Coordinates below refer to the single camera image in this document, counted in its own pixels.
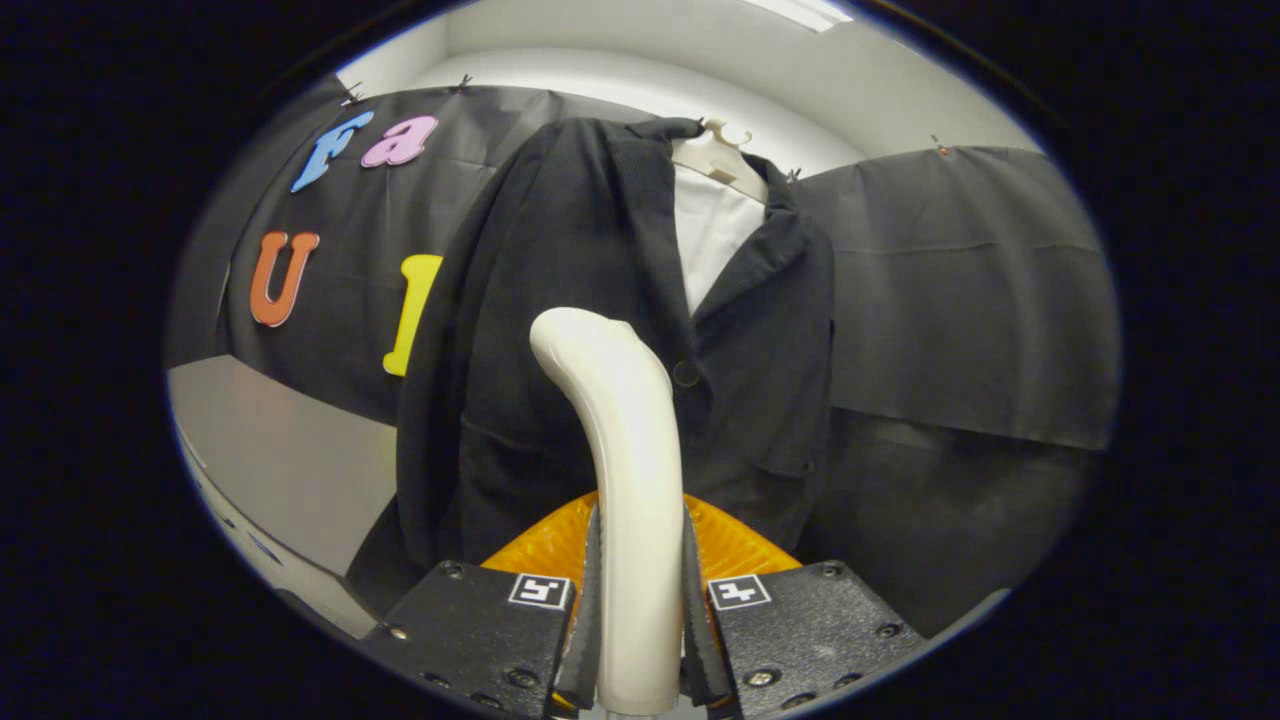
metal bracket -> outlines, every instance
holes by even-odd
[[[924,642],[844,562],[712,580],[708,593],[744,720],[851,694]]]
[[[575,594],[567,578],[444,561],[361,644],[434,694],[543,720]]]
[[[347,99],[346,99],[346,100],[343,100],[343,102],[342,102],[342,104],[343,104],[343,106],[347,106],[347,105],[355,105],[356,102],[360,102],[361,100],[364,100],[364,99],[365,99],[365,96],[364,96],[364,95],[357,95],[357,94],[356,94],[356,88],[357,88],[357,87],[360,87],[360,85],[361,85],[361,83],[360,83],[360,82],[357,82],[356,85],[353,85],[353,86],[351,86],[351,87],[344,87],[344,88],[343,88],[343,92],[344,92],[344,94],[346,94],[346,96],[347,96]]]

white hanger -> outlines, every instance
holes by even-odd
[[[719,181],[760,202],[768,202],[768,183],[746,164],[739,151],[739,146],[751,140],[750,131],[741,142],[730,142],[723,133],[726,124],[728,123],[719,118],[708,118],[703,123],[707,132],[701,136],[672,141],[671,161]]]

yellow letter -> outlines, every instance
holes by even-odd
[[[417,322],[422,319],[426,296],[443,260],[439,255],[410,255],[401,263],[401,272],[408,278],[408,291],[404,292],[399,329],[396,331],[396,350],[383,356],[383,369],[393,375],[403,378],[408,369],[408,351],[413,347]]]

curved white tube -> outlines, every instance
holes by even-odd
[[[680,693],[684,484],[671,379],[631,325],[540,314],[534,356],[586,428],[600,488],[600,673],[611,715],[660,715]]]

black fabric backdrop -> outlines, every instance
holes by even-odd
[[[168,356],[229,352],[311,397],[396,424],[403,380],[381,357],[404,302],[403,259],[445,254],[495,168],[545,123],[653,115],[517,87],[343,102],[333,78],[320,83],[238,160],[232,172],[246,182],[229,177],[216,215],[191,238]],[[291,192],[316,138],[367,111],[372,119],[326,173]],[[439,120],[419,156],[361,167],[387,128],[419,115]],[[1065,178],[1029,151],[908,152],[803,178],[792,191],[836,250],[829,489],[799,552],[850,562],[933,634],[1048,552],[1087,487],[1089,451],[1106,445],[1119,328],[1102,245]],[[293,313],[275,328],[248,307],[260,240],[271,231],[321,238]],[[273,290],[288,259],[276,259]],[[895,423],[937,439],[916,446],[864,432]]]
[[[543,124],[653,115],[516,87],[342,101],[334,78],[320,83],[230,169],[236,181],[212,199],[179,268],[166,365],[230,352],[311,397],[394,424],[399,380],[383,372],[381,357],[404,302],[403,259],[443,255],[485,181]],[[316,138],[366,111],[372,120],[329,170],[289,192]],[[439,120],[421,155],[361,167],[387,128],[419,115]],[[1106,445],[1119,388],[1116,301],[1097,233],[1044,156],[909,152],[803,178],[794,193],[837,251],[835,406],[1087,450]],[[273,231],[321,238],[293,314],[278,328],[248,310],[259,245]],[[276,260],[273,290],[288,258]],[[214,288],[224,282],[219,306]]]

